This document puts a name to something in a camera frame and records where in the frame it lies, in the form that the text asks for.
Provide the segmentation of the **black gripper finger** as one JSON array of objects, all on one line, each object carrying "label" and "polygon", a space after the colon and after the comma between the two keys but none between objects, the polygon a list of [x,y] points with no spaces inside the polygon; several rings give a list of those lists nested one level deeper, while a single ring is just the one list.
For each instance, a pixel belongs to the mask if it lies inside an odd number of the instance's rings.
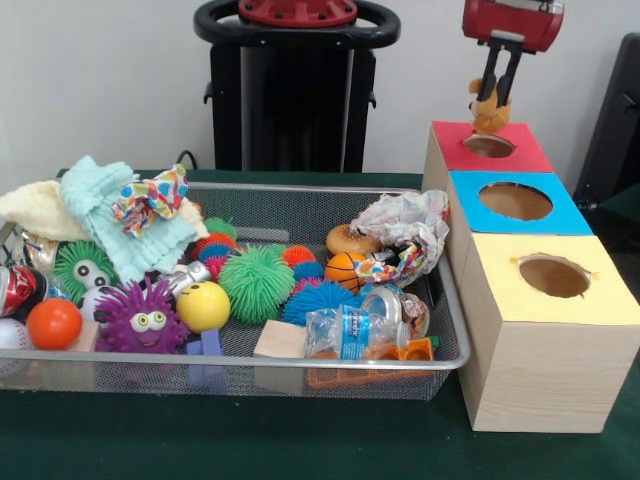
[{"label": "black gripper finger", "polygon": [[487,101],[496,86],[495,68],[498,61],[498,56],[502,49],[501,44],[497,40],[490,40],[487,43],[489,47],[489,54],[487,57],[485,70],[481,83],[481,100]]},{"label": "black gripper finger", "polygon": [[508,48],[510,58],[504,74],[499,80],[499,106],[505,107],[509,100],[512,84],[520,63],[522,48],[519,45],[512,45]]}]

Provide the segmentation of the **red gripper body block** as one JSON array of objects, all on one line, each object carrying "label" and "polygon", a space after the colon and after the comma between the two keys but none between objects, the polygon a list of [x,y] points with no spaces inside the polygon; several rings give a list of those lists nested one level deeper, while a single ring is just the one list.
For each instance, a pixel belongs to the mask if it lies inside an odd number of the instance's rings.
[{"label": "red gripper body block", "polygon": [[462,31],[482,43],[503,39],[520,43],[525,51],[546,52],[564,20],[561,1],[485,1],[464,4]]}]

